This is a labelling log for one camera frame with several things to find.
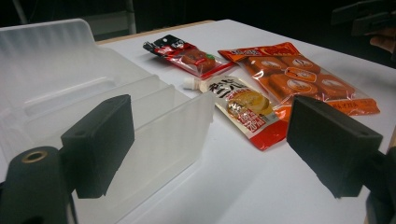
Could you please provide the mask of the red and black snack packet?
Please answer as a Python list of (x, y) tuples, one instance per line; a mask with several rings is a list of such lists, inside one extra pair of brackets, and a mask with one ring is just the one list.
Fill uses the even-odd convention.
[(192, 43), (173, 35), (166, 35), (154, 42), (145, 42), (143, 48), (200, 79), (218, 75), (233, 66), (232, 62), (202, 51)]

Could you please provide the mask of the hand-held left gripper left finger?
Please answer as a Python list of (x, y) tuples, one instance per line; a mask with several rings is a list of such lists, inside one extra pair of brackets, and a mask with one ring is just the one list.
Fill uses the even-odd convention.
[(104, 100), (67, 130), (61, 140), (68, 189), (80, 199), (106, 195), (134, 143), (131, 96)]

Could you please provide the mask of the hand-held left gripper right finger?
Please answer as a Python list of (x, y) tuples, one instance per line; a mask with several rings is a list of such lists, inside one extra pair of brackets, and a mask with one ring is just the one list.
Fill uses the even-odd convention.
[(336, 198), (356, 197), (363, 187), (383, 196), (382, 139), (324, 102), (294, 97), (287, 142)]

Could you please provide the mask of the spout pouch with white cap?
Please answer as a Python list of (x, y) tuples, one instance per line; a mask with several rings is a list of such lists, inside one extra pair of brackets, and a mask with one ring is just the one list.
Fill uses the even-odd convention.
[(264, 151), (286, 138), (288, 123), (277, 116), (262, 93), (238, 77), (216, 76), (206, 80), (188, 77), (183, 88), (212, 93), (217, 108), (258, 150)]

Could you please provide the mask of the translucent plastic container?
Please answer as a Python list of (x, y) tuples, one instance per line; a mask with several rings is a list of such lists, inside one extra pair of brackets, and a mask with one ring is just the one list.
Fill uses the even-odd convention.
[(84, 20), (0, 28), (0, 151), (61, 146), (61, 135), (104, 100), (132, 98), (135, 140), (99, 199), (76, 199), (79, 224), (117, 224), (194, 163), (214, 98), (193, 99), (115, 50)]

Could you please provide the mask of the orange snack packet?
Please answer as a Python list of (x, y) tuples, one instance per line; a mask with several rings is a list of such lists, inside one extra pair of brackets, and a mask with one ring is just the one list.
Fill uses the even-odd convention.
[(306, 58), (290, 42), (221, 49), (219, 54), (243, 67), (265, 89), (280, 119), (290, 118), (296, 95), (320, 100), (349, 116), (380, 112), (373, 98)]

